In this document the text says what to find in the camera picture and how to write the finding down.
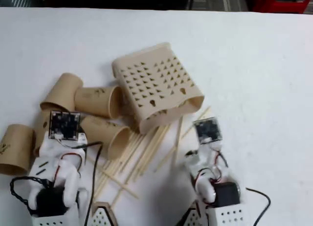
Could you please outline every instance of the white table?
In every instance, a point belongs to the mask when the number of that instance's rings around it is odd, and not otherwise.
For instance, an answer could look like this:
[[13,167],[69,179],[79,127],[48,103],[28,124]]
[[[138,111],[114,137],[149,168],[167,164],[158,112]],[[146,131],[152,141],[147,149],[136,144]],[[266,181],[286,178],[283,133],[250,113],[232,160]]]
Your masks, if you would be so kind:
[[[33,125],[63,72],[85,86],[105,86],[114,80],[115,58],[170,42],[205,93],[204,107],[219,117],[230,166],[272,199],[259,225],[312,225],[312,30],[313,16],[306,15],[0,8],[0,136],[11,123]],[[172,226],[188,208],[187,177],[177,180],[169,163],[153,174],[175,133],[173,126],[147,174],[131,183],[141,200],[124,193],[114,208],[120,225]],[[180,156],[197,145],[194,135],[181,143]],[[0,176],[0,225],[29,226],[10,180]],[[116,192],[111,183],[101,200]],[[252,221],[266,203],[248,193]]]

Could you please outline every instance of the paper cup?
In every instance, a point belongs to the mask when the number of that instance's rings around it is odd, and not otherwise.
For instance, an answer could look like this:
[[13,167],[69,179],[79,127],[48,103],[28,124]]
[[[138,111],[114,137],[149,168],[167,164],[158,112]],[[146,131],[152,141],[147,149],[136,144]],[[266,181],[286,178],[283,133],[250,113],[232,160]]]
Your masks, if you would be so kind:
[[83,81],[74,74],[64,73],[53,86],[46,99],[40,104],[42,110],[57,107],[58,110],[75,111],[74,97]]
[[0,143],[0,173],[23,175],[30,168],[34,130],[21,124],[8,126]]
[[77,111],[116,119],[121,115],[123,103],[119,86],[107,88],[80,88],[75,94]]
[[101,156],[106,159],[112,160],[120,157],[128,144],[129,127],[119,126],[95,116],[84,118],[81,127],[86,134],[88,143],[103,142]]

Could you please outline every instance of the black cable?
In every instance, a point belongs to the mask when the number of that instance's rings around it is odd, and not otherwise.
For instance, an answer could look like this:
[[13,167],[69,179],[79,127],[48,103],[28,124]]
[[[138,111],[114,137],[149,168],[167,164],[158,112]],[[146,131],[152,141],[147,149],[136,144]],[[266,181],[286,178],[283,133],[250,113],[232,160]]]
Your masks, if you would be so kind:
[[92,205],[92,201],[93,201],[94,183],[95,183],[95,176],[96,176],[96,167],[97,167],[98,159],[99,159],[101,151],[102,151],[103,142],[99,141],[99,142],[93,142],[93,143],[89,143],[89,144],[73,147],[73,149],[80,149],[80,148],[88,148],[90,146],[98,145],[98,144],[100,144],[100,147],[99,147],[99,150],[98,150],[98,153],[97,153],[97,156],[96,156],[96,160],[94,161],[93,174],[92,174],[91,199],[90,199],[90,202],[89,202],[89,206],[88,206],[88,210],[87,210],[87,215],[86,215],[86,218],[85,218],[84,226],[87,226],[89,213],[90,213],[90,209],[91,209],[91,205]]
[[36,210],[32,210],[29,205],[28,205],[28,200],[22,198],[20,195],[18,195],[15,190],[14,190],[14,183],[15,181],[21,181],[21,180],[31,180],[31,181],[35,181],[38,182],[40,184],[42,184],[45,188],[52,188],[53,187],[53,183],[47,179],[41,179],[38,177],[33,177],[33,176],[22,176],[22,177],[15,177],[11,180],[10,182],[10,191],[11,194],[16,197],[18,200],[20,200],[24,205],[26,205],[29,213],[31,215],[36,213]]
[[[228,163],[226,161],[226,158],[223,156],[223,154],[221,152],[219,152],[219,155],[221,156],[221,158],[223,159],[225,166],[228,168]],[[268,204],[267,206],[264,208],[264,210],[261,212],[261,214],[259,215],[259,217],[256,219],[256,221],[254,222],[253,226],[257,226],[257,224],[259,223],[260,219],[262,218],[262,216],[265,214],[265,212],[268,210],[270,204],[271,204],[271,200],[269,198],[268,195],[266,195],[265,193],[262,193],[258,190],[252,189],[252,188],[246,188],[246,190],[251,191],[251,192],[255,192],[258,194],[261,194],[262,196],[266,197],[266,199],[268,200]]]
[[256,225],[259,223],[259,221],[260,221],[260,219],[262,218],[262,216],[263,216],[263,215],[265,214],[265,212],[268,210],[268,208],[269,208],[269,206],[270,206],[270,204],[271,204],[271,200],[270,200],[270,198],[269,198],[268,195],[266,195],[265,193],[262,193],[262,192],[260,192],[260,191],[258,191],[258,190],[251,189],[251,188],[246,188],[246,190],[251,191],[251,192],[255,192],[255,193],[258,193],[258,194],[261,194],[262,196],[266,197],[266,199],[268,200],[267,206],[264,208],[264,210],[261,212],[261,214],[259,215],[259,217],[256,219],[256,221],[255,221],[254,224],[253,224],[253,226],[256,226]]

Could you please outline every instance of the ventilation hole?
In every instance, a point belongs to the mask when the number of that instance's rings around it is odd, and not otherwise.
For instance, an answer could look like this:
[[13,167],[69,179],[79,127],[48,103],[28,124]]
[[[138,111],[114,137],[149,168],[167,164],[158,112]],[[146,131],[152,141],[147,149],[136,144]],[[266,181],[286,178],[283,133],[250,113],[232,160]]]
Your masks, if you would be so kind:
[[152,104],[153,107],[156,106],[156,102],[154,100],[150,100],[150,104]]

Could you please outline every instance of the perforated box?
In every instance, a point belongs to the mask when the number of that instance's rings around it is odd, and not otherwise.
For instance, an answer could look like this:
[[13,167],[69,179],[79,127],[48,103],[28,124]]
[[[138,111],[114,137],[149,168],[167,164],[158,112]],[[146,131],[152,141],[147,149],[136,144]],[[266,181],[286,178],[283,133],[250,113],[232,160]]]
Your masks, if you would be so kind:
[[196,112],[204,100],[169,43],[118,58],[112,68],[142,134]]

